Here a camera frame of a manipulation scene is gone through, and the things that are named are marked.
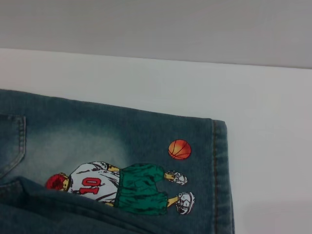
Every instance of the green shorts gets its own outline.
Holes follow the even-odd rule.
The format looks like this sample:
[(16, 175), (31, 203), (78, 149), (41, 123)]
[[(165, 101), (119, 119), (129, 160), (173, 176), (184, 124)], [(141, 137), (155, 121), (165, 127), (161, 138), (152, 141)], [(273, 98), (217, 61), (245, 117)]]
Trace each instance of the green shorts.
[(153, 164), (134, 164), (121, 169), (114, 207), (140, 215), (165, 215), (168, 196), (156, 187), (164, 174), (162, 167)]

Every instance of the white background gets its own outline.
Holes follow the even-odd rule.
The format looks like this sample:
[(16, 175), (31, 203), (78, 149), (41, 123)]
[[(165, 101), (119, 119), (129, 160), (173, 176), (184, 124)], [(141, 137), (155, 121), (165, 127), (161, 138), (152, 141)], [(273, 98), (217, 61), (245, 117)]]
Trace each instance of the white background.
[(3, 89), (226, 121), (238, 234), (312, 233), (311, 78), (304, 69), (0, 49)]
[(312, 68), (312, 0), (0, 0), (0, 48)]

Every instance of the gray wall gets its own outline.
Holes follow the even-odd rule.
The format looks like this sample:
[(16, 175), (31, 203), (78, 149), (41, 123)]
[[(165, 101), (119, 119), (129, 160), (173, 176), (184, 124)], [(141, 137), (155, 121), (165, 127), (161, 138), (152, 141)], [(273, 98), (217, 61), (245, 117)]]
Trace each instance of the gray wall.
[(0, 47), (312, 68), (311, 0), (0, 0)]

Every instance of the basketball player graphic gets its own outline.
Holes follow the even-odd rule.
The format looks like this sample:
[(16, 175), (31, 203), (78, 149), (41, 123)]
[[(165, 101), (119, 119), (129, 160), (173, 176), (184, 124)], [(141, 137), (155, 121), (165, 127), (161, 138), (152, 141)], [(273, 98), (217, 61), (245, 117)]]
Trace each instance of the basketball player graphic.
[(156, 183), (161, 180), (184, 185), (186, 176), (176, 171), (165, 172), (154, 164), (134, 164), (119, 169), (106, 162), (90, 162), (79, 166), (69, 176), (59, 173), (50, 177), (48, 189), (81, 195), (124, 211), (141, 215), (164, 215), (173, 205), (186, 215), (194, 206), (191, 192), (168, 198), (159, 192)]

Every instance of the jeans pocket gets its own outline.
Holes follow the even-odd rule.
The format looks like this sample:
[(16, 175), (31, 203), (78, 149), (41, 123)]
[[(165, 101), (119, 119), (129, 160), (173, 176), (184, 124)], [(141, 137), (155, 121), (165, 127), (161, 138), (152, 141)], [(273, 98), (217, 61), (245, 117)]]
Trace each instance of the jeans pocket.
[(0, 114), (0, 179), (24, 157), (25, 123), (23, 116)]

